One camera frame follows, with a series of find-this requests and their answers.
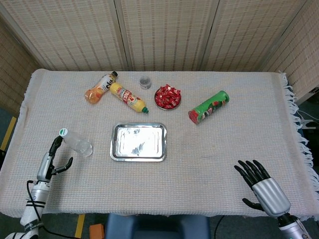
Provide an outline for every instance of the empty water bottle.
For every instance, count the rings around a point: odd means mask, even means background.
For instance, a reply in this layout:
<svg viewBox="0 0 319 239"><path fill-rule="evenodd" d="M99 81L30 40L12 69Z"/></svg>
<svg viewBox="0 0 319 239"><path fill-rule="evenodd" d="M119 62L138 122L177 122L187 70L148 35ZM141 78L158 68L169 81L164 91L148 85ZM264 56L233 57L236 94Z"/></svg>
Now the empty water bottle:
<svg viewBox="0 0 319 239"><path fill-rule="evenodd" d="M64 142L81 156L88 157L93 153L92 144L78 133L62 128L59 134Z"/></svg>

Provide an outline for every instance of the white tablecloth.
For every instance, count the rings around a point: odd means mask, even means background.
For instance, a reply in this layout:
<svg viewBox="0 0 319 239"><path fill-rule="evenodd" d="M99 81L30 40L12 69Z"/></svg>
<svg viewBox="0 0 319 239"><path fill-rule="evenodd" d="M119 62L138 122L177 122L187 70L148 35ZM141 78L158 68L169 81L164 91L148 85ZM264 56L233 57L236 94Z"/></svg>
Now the white tablecloth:
<svg viewBox="0 0 319 239"><path fill-rule="evenodd" d="M150 113L137 113L107 92L96 105L84 93L106 72L33 73L0 172L0 212L20 217L26 181L35 180L42 157L62 127L89 139L93 155L79 157L63 144L54 165L74 156L72 167L52 177L47 213L266 215L248 208L257 201L234 169L238 160L259 160L282 186L297 216L319 215L318 179L309 150L300 142L296 110L284 74L239 72L118 72L118 82L142 98ZM141 75L152 87L142 90ZM166 83L181 90L181 105L163 111L154 93ZM188 111L225 90L230 102L199 125ZM115 162L109 156L119 121L161 122L167 158L159 163Z"/></svg>

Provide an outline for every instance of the woven wall panel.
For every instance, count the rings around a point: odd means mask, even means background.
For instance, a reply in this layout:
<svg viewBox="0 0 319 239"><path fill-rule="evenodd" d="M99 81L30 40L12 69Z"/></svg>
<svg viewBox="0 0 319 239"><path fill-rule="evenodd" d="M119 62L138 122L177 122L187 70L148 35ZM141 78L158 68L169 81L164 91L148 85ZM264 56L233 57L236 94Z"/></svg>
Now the woven wall panel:
<svg viewBox="0 0 319 239"><path fill-rule="evenodd" d="M221 0L201 69L254 71L304 0Z"/></svg>
<svg viewBox="0 0 319 239"><path fill-rule="evenodd" d="M136 71L196 70L211 0L121 0Z"/></svg>
<svg viewBox="0 0 319 239"><path fill-rule="evenodd" d="M19 115L31 74L37 68L0 21L0 107Z"/></svg>
<svg viewBox="0 0 319 239"><path fill-rule="evenodd" d="M52 70L123 70L106 0L3 0Z"/></svg>
<svg viewBox="0 0 319 239"><path fill-rule="evenodd" d="M287 73L297 98L319 85L319 1L312 0L287 29L263 71Z"/></svg>

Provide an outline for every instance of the black cable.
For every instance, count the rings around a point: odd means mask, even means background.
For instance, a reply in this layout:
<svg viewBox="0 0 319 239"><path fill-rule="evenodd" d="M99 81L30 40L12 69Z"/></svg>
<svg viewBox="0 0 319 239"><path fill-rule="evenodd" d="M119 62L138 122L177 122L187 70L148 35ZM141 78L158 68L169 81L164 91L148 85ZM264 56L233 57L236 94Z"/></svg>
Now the black cable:
<svg viewBox="0 0 319 239"><path fill-rule="evenodd" d="M36 209L36 206L34 204L34 200L33 200L32 196L31 196L30 189L29 189L29 183L33 183L33 181L32 180L28 180L27 183L26 183L26 189L28 191L29 198L30 198L30 200L32 202L33 208L35 210L35 213L36 213L36 215L38 217L39 222L43 223L43 221L41 220L41 217L40 217L40 215L38 213L38 210ZM49 234L52 234L52 235L55 235L55 236L59 236L59 237L62 237L62 238L81 239L81 238L76 238L76 237L65 236L65 235L62 235L62 234L59 234L59 233L53 233L53 232L49 231L47 228L45 228L44 224L42 226L40 226L40 228L43 228Z"/></svg>
<svg viewBox="0 0 319 239"><path fill-rule="evenodd" d="M214 239L216 239L217 228L218 228L218 226L219 226L221 220L223 220L224 217L225 217L225 215L223 215L223 216L219 219L219 221L218 221L218 223L217 223L217 225L216 225L216 227L215 227Z"/></svg>

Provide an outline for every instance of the bottle cap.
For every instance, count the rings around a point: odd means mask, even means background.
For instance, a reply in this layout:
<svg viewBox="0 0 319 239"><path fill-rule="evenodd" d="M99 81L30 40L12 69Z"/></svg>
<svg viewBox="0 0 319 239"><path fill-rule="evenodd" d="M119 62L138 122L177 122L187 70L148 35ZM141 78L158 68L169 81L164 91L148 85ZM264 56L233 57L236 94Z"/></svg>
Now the bottle cap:
<svg viewBox="0 0 319 239"><path fill-rule="evenodd" d="M149 110L148 110L148 108L144 107L144 108L142 109L142 112L143 112L143 113L148 113Z"/></svg>
<svg viewBox="0 0 319 239"><path fill-rule="evenodd" d="M66 128L60 129L59 135L63 138L68 134L68 130Z"/></svg>
<svg viewBox="0 0 319 239"><path fill-rule="evenodd" d="M152 82L148 76L142 76L140 78L140 86L142 89L147 90L152 85Z"/></svg>

